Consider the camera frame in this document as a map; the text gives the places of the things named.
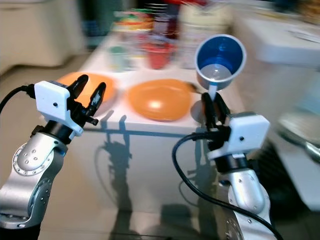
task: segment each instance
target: black cable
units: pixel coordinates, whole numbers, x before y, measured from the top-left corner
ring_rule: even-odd
[[[259,217],[258,215],[249,212],[245,209],[242,209],[238,206],[234,206],[232,204],[229,204],[227,202],[221,201],[219,199],[213,198],[207,194],[205,194],[204,192],[200,191],[197,187],[195,187],[192,182],[187,178],[187,176],[184,174],[184,172],[182,171],[182,169],[180,168],[178,162],[177,162],[177,150],[178,148],[185,142],[189,141],[189,140],[199,140],[199,139],[208,139],[208,133],[204,132],[204,133],[192,133],[189,134],[183,138],[181,138],[173,147],[172,149],[172,161],[173,161],[173,165],[175,167],[175,169],[177,170],[178,174],[180,175],[180,177],[182,178],[182,180],[184,181],[184,183],[195,193],[197,194],[199,197],[207,200],[210,203],[216,204],[218,206],[221,206],[223,208],[229,209],[231,211],[236,211],[242,215],[245,215],[249,218],[252,218],[254,220],[256,220],[257,222],[261,223],[262,225],[264,225],[266,228],[268,228],[276,237],[277,240],[284,240],[283,237],[280,235],[280,233],[267,221],[265,221],[263,218]]]
[[[0,227],[1,240],[37,240],[40,234],[40,224],[22,228],[22,229],[6,229]]]
[[[34,84],[30,84],[28,86],[19,86],[15,89],[13,89],[11,92],[9,92],[4,99],[1,101],[0,103],[0,114],[2,112],[2,110],[4,109],[6,103],[10,100],[10,98],[12,98],[15,94],[19,93],[19,92],[26,92],[31,98],[35,99],[35,85]]]

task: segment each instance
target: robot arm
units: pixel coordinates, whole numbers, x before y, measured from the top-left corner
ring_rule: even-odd
[[[80,76],[72,85],[41,81],[34,85],[36,106],[47,124],[37,126],[29,141],[15,152],[9,178],[0,189],[0,237],[38,239],[55,176],[63,166],[67,144],[80,136],[102,103],[106,84],[93,92],[87,107],[75,99],[88,82]]]
[[[252,112],[230,114],[217,93],[214,102],[208,93],[201,96],[207,132],[180,139],[172,150],[173,164],[185,184],[199,197],[221,206],[224,219],[218,221],[221,239],[282,240],[270,225],[270,200],[256,173],[248,168],[246,154],[259,149],[268,133],[269,122]],[[217,198],[197,189],[177,162],[178,147],[188,140],[208,140],[208,158],[219,172]]]

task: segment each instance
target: orange bowl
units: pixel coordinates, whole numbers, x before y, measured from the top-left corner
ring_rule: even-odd
[[[112,78],[108,76],[103,76],[95,73],[89,73],[89,72],[71,72],[61,78],[59,78],[57,81],[59,83],[62,83],[64,85],[69,86],[72,84],[75,80],[77,80],[78,77],[80,77],[82,74],[86,74],[89,76],[89,80],[87,84],[85,85],[83,91],[79,95],[79,97],[76,99],[77,102],[81,103],[84,107],[87,107],[90,102],[91,94],[94,92],[94,90],[97,88],[97,86],[104,82],[106,84],[106,89],[103,95],[102,102],[106,102],[108,100],[111,100],[115,94],[116,94],[116,88],[115,88],[115,82]]]
[[[159,79],[133,86],[126,97],[133,110],[145,118],[176,121],[192,104],[191,87],[177,79]]]

